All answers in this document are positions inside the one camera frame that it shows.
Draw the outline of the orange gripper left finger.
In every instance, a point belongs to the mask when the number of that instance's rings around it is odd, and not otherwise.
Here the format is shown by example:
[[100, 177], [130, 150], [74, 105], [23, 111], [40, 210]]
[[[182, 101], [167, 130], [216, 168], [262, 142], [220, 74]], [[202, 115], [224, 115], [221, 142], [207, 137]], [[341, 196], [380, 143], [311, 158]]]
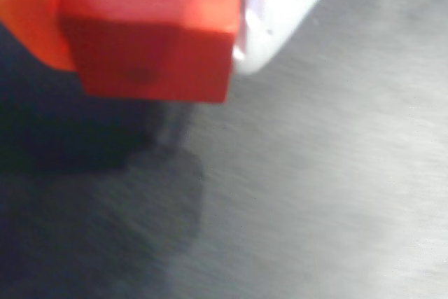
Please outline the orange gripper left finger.
[[1, 0], [1, 24], [45, 65], [73, 71], [74, 63], [57, 22], [59, 0]]

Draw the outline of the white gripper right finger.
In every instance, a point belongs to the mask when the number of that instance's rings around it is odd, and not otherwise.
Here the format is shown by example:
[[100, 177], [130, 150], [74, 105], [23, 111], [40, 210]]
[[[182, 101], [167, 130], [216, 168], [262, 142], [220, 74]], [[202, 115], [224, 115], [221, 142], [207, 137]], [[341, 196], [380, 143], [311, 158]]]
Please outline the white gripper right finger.
[[236, 74], [260, 71], [284, 47], [319, 0], [242, 0], [233, 48]]

